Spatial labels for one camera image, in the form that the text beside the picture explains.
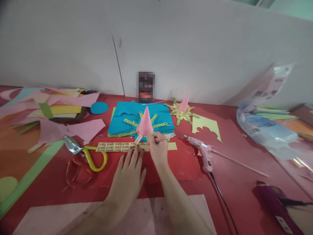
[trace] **hand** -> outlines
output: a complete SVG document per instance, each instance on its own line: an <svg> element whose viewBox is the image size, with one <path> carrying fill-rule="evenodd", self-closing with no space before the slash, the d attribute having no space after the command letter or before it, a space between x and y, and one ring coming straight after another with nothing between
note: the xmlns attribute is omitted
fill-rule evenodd
<svg viewBox="0 0 313 235"><path fill-rule="evenodd" d="M138 197L147 173L147 168L141 172L144 150L142 149L140 151L140 155L137 161L138 150L139 147L135 147L135 151L130 160L132 148L129 149L124 166L124 154L121 156L113 178L109 195L106 199L106 201L113 201L116 203L119 209L122 210L120 213L122 213L123 216L127 213L132 203Z"/></svg>
<svg viewBox="0 0 313 235"><path fill-rule="evenodd" d="M156 169L158 170L159 167L168 166L167 151L169 144L164 136L160 132L157 132L154 136L150 135L149 142L151 157Z"/></svg>

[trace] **scissor blade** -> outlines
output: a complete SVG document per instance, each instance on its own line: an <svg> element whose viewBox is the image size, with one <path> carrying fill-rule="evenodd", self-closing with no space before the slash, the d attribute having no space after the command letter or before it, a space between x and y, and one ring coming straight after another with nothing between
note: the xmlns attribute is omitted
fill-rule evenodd
<svg viewBox="0 0 313 235"><path fill-rule="evenodd" d="M68 135L64 136L64 143L73 154L77 154L84 149L79 146L76 140Z"/></svg>

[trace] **blue paper circle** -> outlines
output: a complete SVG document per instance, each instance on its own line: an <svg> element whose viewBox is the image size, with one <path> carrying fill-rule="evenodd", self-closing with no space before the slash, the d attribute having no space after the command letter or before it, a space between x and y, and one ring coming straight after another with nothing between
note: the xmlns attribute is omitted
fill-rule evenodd
<svg viewBox="0 0 313 235"><path fill-rule="evenodd" d="M91 106L90 111L93 114L102 114L102 113L106 112L108 110L108 108L109 108L109 106L106 103L96 102Z"/></svg>

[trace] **yellow scissor handle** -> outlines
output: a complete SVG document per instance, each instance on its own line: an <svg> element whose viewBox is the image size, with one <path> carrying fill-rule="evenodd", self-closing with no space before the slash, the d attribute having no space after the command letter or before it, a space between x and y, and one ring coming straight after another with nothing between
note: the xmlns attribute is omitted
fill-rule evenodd
<svg viewBox="0 0 313 235"><path fill-rule="evenodd" d="M99 172L99 171L102 171L103 168L105 167L105 165L107 164L107 161L108 161L108 155L106 152L102 152L103 154L103 157L104 157L104 160L103 160L103 164L100 168L96 168L91 157L90 157L90 153L88 150L96 150L97 147L93 147L93 146L85 146L84 149L83 149L83 152L85 153L85 156L86 156L86 159L87 159L87 162L90 166L90 168L94 171L94 172Z"/></svg>

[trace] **forearm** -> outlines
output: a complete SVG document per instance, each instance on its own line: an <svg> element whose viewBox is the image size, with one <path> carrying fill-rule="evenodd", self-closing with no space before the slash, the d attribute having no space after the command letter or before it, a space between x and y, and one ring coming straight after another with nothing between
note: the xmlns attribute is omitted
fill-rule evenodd
<svg viewBox="0 0 313 235"><path fill-rule="evenodd" d="M110 234L125 214L126 212L116 202L107 197L97 210L67 235Z"/></svg>
<svg viewBox="0 0 313 235"><path fill-rule="evenodd" d="M158 166L156 169L162 182L175 231L178 234L212 234L168 164Z"/></svg>

